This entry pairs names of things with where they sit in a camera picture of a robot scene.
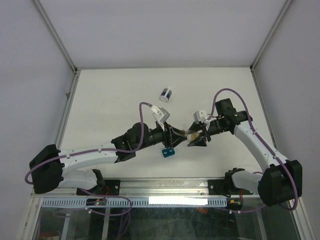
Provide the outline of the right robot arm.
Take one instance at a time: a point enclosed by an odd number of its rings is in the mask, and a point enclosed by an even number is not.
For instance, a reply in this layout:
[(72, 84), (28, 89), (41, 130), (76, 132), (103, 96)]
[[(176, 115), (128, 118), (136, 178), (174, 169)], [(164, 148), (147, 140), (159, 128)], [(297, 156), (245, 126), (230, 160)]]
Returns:
[(258, 194), (262, 202), (272, 207), (302, 196), (303, 168), (298, 160), (289, 160), (270, 146), (253, 125), (246, 110), (237, 111), (229, 98), (215, 103), (218, 117), (211, 119), (205, 110), (196, 111), (189, 128), (198, 136), (188, 146), (205, 147), (211, 137), (230, 132), (253, 155), (262, 173), (256, 174), (243, 168), (233, 168), (224, 175), (222, 186), (215, 187), (223, 195), (243, 189)]

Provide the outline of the clear pill bottle yellow capsules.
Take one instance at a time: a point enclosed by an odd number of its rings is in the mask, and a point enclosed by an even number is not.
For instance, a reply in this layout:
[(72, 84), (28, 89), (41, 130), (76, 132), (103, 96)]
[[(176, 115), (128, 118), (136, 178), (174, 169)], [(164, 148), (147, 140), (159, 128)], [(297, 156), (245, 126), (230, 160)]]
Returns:
[(184, 135), (190, 143), (201, 137), (199, 132), (189, 129), (184, 132)]

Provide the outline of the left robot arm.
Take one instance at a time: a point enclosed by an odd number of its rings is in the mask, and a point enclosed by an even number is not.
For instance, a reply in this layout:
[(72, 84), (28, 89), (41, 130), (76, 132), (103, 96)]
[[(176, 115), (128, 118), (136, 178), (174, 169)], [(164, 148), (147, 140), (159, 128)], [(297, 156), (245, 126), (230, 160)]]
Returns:
[(44, 147), (29, 163), (29, 184), (35, 194), (49, 193), (58, 188), (77, 188), (100, 194), (105, 188), (101, 171), (83, 170), (99, 164), (125, 162), (136, 152), (162, 143), (170, 150), (187, 140), (186, 131), (168, 123), (150, 129), (145, 123), (134, 124), (123, 135), (92, 149), (59, 150), (55, 144)]

